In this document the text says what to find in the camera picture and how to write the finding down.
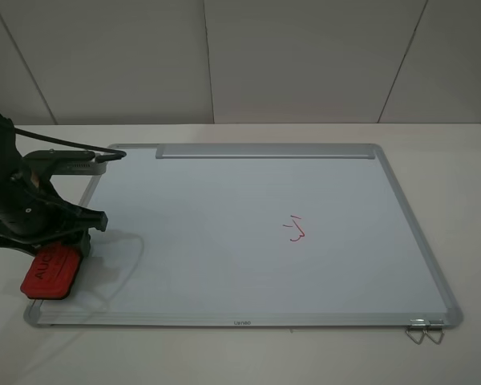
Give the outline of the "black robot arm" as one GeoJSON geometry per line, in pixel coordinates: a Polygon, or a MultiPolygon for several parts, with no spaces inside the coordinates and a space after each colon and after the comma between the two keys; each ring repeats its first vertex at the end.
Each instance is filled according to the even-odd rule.
{"type": "Polygon", "coordinates": [[[0,248],[31,256],[64,245],[86,257],[90,229],[104,231],[107,216],[65,201],[51,183],[53,175],[99,175],[106,157],[90,150],[42,150],[22,156],[16,127],[0,114],[0,248]]]}

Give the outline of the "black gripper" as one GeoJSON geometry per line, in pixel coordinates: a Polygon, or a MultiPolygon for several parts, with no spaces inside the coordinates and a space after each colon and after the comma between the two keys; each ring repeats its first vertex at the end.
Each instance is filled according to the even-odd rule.
{"type": "Polygon", "coordinates": [[[65,201],[48,180],[21,173],[0,180],[0,249],[35,257],[33,245],[63,239],[83,259],[91,252],[88,230],[106,227],[106,213],[65,201]]]}

